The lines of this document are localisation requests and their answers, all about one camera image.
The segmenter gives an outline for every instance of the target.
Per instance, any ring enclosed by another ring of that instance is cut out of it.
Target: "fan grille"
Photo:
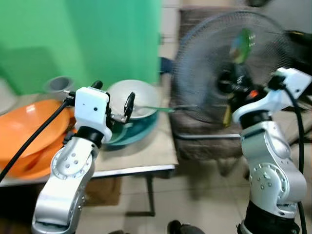
[[[253,12],[231,12],[211,17],[197,25],[182,40],[175,60],[171,96],[178,105],[196,105],[191,117],[221,123],[227,94],[217,82],[231,65],[230,46],[243,28],[255,35],[245,64],[254,83],[264,85],[272,72],[289,67],[291,48],[282,28],[271,19]]]

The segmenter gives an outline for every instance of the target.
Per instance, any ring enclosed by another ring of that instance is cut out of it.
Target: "black cable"
[[[8,171],[14,165],[14,163],[18,160],[21,154],[27,149],[27,147],[34,141],[34,139],[61,113],[61,111],[68,106],[70,100],[66,100],[32,135],[28,140],[22,145],[22,147],[17,151],[17,153],[11,158],[8,164],[0,173],[0,183],[3,178],[6,176]]]
[[[303,174],[303,168],[304,168],[304,128],[303,128],[303,121],[302,116],[300,112],[300,108],[294,99],[292,93],[289,91],[289,89],[283,85],[282,88],[285,90],[285,92],[288,94],[290,100],[292,101],[292,105],[294,107],[294,112],[297,116],[297,123],[298,123],[298,130],[299,130],[299,171]],[[306,225],[306,219],[304,215],[304,210],[301,202],[298,202],[298,210],[299,210],[299,216],[300,216],[300,222],[301,222],[301,231],[302,234],[307,234],[307,225]]]

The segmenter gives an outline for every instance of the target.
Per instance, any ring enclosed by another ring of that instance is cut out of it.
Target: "white bowl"
[[[136,94],[134,104],[136,106],[160,106],[160,96],[157,88],[136,79],[119,81],[108,88],[107,92],[111,95],[110,107],[112,113],[122,115],[127,97],[131,92]],[[132,112],[130,119],[145,118],[155,113],[156,110],[149,108],[139,108]]]

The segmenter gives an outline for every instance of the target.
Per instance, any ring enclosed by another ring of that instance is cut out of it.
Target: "table leg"
[[[148,192],[148,200],[150,203],[150,216],[155,216],[155,203],[154,203],[154,191],[153,191],[153,175],[146,175],[146,183],[147,183],[147,192]]]

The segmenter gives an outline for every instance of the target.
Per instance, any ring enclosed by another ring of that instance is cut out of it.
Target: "table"
[[[47,96],[23,96],[15,108],[43,99],[47,99]],[[115,151],[107,151],[105,147],[102,147],[95,161],[96,171],[92,178],[145,175],[150,211],[138,215],[155,216],[153,174],[171,172],[177,164],[168,116],[166,113],[159,113],[156,127],[145,139]],[[0,183],[0,187],[45,183],[47,179],[48,176],[36,180],[5,178]]]

